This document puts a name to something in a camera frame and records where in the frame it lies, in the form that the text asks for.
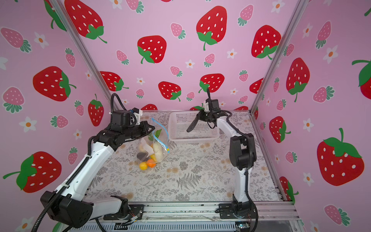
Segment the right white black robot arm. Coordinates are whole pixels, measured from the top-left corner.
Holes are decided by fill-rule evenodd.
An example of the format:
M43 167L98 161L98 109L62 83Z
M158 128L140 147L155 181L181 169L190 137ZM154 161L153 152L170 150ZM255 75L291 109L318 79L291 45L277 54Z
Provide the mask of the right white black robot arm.
M231 122L231 117L232 112L218 107L218 100L207 99L204 109L197 114L196 121L213 123L230 138L229 159L237 169L231 209L236 217L242 218L251 212L257 212L256 205L249 195L250 176L257 160L257 153L254 135L240 131Z

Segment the clear zip top bag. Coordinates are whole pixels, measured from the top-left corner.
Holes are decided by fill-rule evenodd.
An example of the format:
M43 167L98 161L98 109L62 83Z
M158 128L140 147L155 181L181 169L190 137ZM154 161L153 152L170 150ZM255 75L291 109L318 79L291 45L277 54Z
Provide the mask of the clear zip top bag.
M137 160L139 168L143 171L155 168L170 153L167 129L154 118L151 118L150 123L154 130L142 138L138 145Z

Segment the orange toy tangerine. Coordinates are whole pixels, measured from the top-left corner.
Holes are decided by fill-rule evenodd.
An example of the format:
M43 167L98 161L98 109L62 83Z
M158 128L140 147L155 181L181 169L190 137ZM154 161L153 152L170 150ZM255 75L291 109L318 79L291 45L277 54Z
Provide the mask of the orange toy tangerine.
M147 166L150 167L150 168L154 168L156 166L156 162L153 160L153 159L149 159L147 162L146 162Z

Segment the yellow toy lemon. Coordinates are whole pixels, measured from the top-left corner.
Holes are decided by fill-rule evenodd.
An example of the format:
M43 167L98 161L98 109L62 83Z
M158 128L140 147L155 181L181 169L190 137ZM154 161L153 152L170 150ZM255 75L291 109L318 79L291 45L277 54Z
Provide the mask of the yellow toy lemon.
M140 165L139 165L140 169L141 170L147 170L148 169L148 165L147 165L147 162L141 162Z

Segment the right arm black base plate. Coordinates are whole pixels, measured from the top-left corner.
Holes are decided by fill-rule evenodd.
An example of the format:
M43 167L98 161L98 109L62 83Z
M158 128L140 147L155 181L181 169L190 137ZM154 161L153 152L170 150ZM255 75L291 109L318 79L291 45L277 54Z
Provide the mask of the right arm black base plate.
M256 219L259 218L257 208L250 202L238 204L235 202L219 204L215 213L219 214L221 219Z

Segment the white toy radish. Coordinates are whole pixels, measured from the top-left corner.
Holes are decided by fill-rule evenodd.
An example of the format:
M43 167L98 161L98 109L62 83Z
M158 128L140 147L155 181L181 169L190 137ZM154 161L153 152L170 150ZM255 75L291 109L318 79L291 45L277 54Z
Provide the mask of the white toy radish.
M161 162L164 158L163 147L158 139L161 135L161 131L162 129L153 131L148 137L149 141L152 142L151 147L154 154L151 155L151 157L155 162Z

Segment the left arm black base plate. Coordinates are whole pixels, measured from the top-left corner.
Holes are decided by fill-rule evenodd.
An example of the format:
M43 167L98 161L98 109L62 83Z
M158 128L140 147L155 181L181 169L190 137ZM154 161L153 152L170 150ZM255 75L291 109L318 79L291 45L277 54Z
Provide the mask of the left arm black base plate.
M108 214L103 216L103 220L119 220L128 221L131 218L134 220L141 220L144 212L145 205L129 204L120 209L118 213Z

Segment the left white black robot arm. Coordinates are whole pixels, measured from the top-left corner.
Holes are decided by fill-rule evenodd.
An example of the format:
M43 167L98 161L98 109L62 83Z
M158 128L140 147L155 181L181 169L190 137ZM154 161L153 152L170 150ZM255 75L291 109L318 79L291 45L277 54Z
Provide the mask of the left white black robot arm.
M32 231L36 232L46 215L67 225L67 229L81 228L90 220L105 215L125 218L131 215L128 200L111 196L94 203L84 202L93 178L104 163L126 142L148 136L155 127L141 121L142 110L118 110L111 113L110 124L88 140L88 152L78 167L53 192L46 191L41 197L44 209L37 218Z

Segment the dark purple toy eggplant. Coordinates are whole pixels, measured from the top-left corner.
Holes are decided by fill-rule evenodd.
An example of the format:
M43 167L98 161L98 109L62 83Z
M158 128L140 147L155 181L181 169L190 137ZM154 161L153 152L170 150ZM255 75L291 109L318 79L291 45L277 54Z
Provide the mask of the dark purple toy eggplant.
M200 118L200 115L197 114L195 119L192 121L192 123L189 125L189 127L187 128L186 132L191 132L195 129L198 121L199 121L199 118Z

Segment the dark brown toy fruit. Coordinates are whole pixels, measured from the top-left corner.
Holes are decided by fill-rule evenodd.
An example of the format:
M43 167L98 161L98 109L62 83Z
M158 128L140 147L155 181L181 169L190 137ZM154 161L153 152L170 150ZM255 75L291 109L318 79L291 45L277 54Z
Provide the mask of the dark brown toy fruit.
M140 161L140 162L147 162L148 161L148 153L147 152L139 152L137 154L137 159Z

